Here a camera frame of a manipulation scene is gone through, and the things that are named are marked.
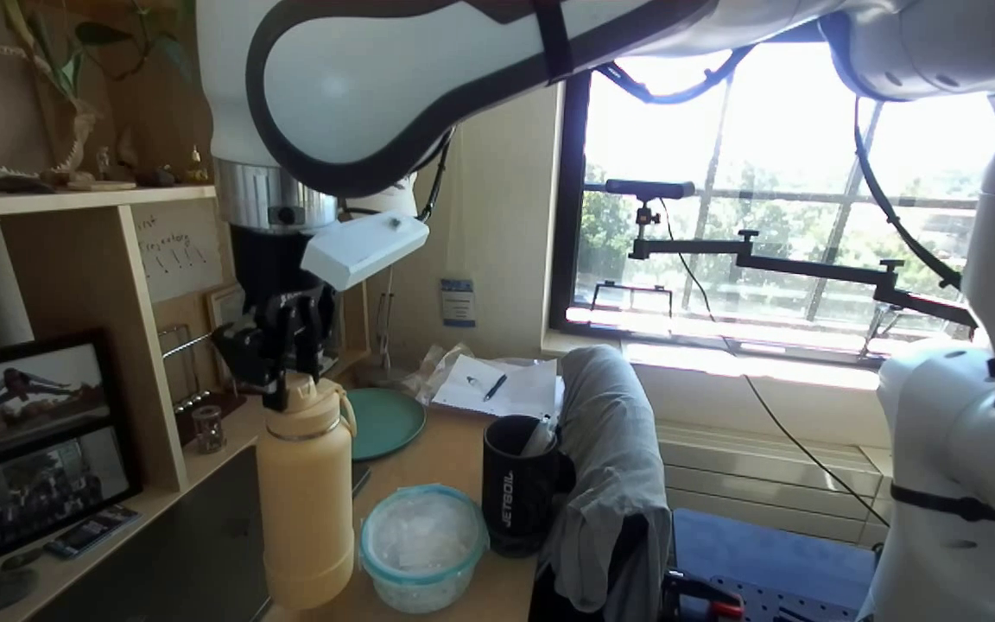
white bowl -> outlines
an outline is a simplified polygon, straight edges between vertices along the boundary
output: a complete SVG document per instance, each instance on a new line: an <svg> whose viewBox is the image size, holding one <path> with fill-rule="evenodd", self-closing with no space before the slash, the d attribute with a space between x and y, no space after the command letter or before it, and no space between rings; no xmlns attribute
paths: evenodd
<svg viewBox="0 0 995 622"><path fill-rule="evenodd" d="M358 562L373 592L408 615L449 607L488 548L475 502L438 485L392 492L358 527Z"/></svg>

picture frame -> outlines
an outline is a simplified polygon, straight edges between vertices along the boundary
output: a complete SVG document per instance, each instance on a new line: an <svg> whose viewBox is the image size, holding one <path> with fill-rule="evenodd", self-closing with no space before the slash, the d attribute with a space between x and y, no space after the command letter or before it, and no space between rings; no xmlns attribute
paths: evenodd
<svg viewBox="0 0 995 622"><path fill-rule="evenodd" d="M103 331L0 350L0 556L137 487Z"/></svg>

wooden table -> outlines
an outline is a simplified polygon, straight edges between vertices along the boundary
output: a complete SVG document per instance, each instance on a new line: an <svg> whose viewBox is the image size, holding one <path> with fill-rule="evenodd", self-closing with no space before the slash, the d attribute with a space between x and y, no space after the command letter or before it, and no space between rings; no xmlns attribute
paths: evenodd
<svg viewBox="0 0 995 622"><path fill-rule="evenodd" d="M354 526L358 519L373 510L376 502L411 485L444 485L480 502L484 427L491 422L493 419L484 419L484 416L428 410L428 427L417 443L373 464L368 481L361 485L354 498ZM467 595L457 604L423 617L438 617L438 622L527 617L527 599L533 599L533 576L536 576L533 571L536 571L533 556L506 558L506 556L488 551ZM402 615L388 607L373 595L373 583L354 558L354 573L350 588L331 604L319 612L284 612L284 607L266 612L266 622L297 622L297 617L381 622L381 617L413 617L413 615Z"/></svg>

blue plate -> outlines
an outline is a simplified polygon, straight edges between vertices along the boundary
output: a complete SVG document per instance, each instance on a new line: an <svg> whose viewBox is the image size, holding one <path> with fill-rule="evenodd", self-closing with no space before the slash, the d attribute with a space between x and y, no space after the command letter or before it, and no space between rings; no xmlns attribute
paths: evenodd
<svg viewBox="0 0 995 622"><path fill-rule="evenodd" d="M351 460L389 457L423 432L423 409L402 389L358 386L350 402L358 427Z"/></svg>

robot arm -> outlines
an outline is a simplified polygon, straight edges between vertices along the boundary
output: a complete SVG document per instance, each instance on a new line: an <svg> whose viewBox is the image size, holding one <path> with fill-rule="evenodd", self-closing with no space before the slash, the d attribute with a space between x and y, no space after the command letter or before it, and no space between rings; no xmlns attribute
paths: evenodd
<svg viewBox="0 0 995 622"><path fill-rule="evenodd" d="M803 22L823 22L867 96L995 100L995 0L212 0L199 63L222 201L261 250L305 246L326 196L389 187L457 122L510 93L633 43L696 54ZM266 265L297 280L261 296L306 285L293 252ZM962 284L992 356L917 351L882 373L905 493L867 599L876 617L995 615L995 161ZM984 510L962 519L947 502Z"/></svg>

